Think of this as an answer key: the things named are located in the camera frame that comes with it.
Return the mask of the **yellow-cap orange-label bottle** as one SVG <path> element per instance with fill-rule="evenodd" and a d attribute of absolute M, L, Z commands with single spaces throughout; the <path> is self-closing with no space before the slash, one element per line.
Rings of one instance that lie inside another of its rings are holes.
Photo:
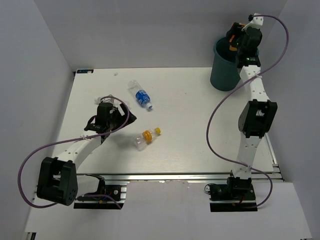
<path fill-rule="evenodd" d="M 139 151 L 141 151 L 160 135 L 161 129 L 159 127 L 145 130 L 134 138 L 135 146 Z"/>

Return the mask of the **Pocari Sweat bottle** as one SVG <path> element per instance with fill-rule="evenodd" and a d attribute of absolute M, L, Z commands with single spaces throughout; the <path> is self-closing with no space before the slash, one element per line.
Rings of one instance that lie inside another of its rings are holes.
<path fill-rule="evenodd" d="M 141 107 L 147 109 L 148 111 L 153 108 L 150 96 L 136 80 L 131 80 L 128 83 L 128 89 Z"/>

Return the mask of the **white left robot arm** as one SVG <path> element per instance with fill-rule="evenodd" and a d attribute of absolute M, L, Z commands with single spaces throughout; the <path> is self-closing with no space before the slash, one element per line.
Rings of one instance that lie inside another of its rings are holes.
<path fill-rule="evenodd" d="M 111 132 L 120 130 L 136 120 L 124 103 L 116 107 L 100 103 L 79 140 L 55 157 L 46 157 L 40 165 L 36 196 L 55 204 L 71 205 L 78 197 L 99 200 L 106 194 L 105 179 L 96 174 L 78 175 L 84 160 L 100 147 Z"/>

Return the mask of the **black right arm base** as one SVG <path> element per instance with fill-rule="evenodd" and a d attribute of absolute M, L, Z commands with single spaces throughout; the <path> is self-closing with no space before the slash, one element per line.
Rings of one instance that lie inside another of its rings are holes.
<path fill-rule="evenodd" d="M 230 176 L 226 184 L 208 183 L 204 192 L 209 195 L 213 213 L 256 212 L 258 210 L 252 179 Z"/>

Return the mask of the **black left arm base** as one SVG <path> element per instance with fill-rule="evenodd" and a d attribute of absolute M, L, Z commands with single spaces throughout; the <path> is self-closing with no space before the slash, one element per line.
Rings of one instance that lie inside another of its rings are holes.
<path fill-rule="evenodd" d="M 77 176 L 77 184 L 74 209 L 120 210 L 124 206 L 125 183 L 108 180 L 102 175 L 85 174 Z"/>

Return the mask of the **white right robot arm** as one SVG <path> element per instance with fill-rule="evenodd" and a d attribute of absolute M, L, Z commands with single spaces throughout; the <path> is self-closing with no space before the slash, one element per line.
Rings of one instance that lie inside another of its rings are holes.
<path fill-rule="evenodd" d="M 258 46 L 262 40 L 261 26 L 258 24 L 235 22 L 226 33 L 229 50 L 236 52 L 235 64 L 242 82 L 248 93 L 248 102 L 238 119 L 240 131 L 240 146 L 232 176 L 239 180 L 252 177 L 251 167 L 258 145 L 270 130 L 278 109 L 276 102 L 270 101 L 263 86 L 261 62 Z"/>

